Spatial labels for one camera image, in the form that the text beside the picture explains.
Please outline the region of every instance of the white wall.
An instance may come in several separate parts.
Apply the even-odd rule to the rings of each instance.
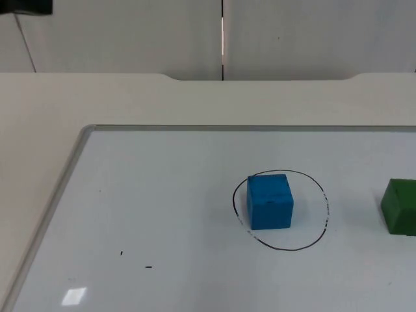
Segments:
[[[220,0],[54,0],[21,23],[38,72],[221,79]]]
[[[224,0],[224,77],[414,72],[415,12],[415,0]]]

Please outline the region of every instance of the white surface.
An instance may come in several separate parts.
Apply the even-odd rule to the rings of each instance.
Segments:
[[[221,80],[221,6],[206,0],[54,0],[22,16],[38,72]]]
[[[0,72],[33,72],[29,54],[12,14],[0,15]]]
[[[1,302],[85,125],[416,125],[415,85],[414,74],[296,82],[0,74]]]
[[[224,0],[227,80],[414,72],[414,0]]]
[[[93,133],[14,311],[67,311],[84,288],[73,311],[408,311],[416,238],[388,234],[378,204],[389,178],[416,177],[415,147],[415,133]],[[233,212],[237,184],[273,168],[328,195],[309,249],[267,248]],[[303,244],[326,206],[288,179],[292,228],[258,232]]]

